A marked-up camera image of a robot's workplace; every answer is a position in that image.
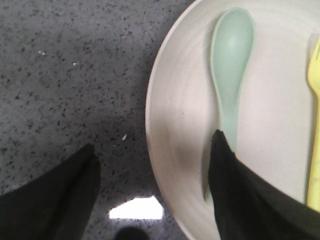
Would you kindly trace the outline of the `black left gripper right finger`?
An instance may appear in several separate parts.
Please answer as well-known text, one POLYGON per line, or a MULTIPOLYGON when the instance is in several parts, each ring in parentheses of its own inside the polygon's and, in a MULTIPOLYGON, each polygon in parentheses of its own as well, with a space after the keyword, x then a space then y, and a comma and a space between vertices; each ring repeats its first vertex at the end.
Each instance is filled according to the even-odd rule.
POLYGON ((211 139, 208 184, 222 240, 320 238, 320 214, 238 160, 218 129, 211 139))

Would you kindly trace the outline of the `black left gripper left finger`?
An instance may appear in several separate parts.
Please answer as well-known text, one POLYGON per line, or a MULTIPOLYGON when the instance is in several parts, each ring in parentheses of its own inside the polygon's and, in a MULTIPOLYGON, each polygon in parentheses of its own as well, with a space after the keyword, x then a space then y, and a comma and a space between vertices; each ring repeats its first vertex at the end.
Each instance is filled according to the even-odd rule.
POLYGON ((0 197, 2 240, 80 240, 101 182, 87 144, 39 178, 0 197))

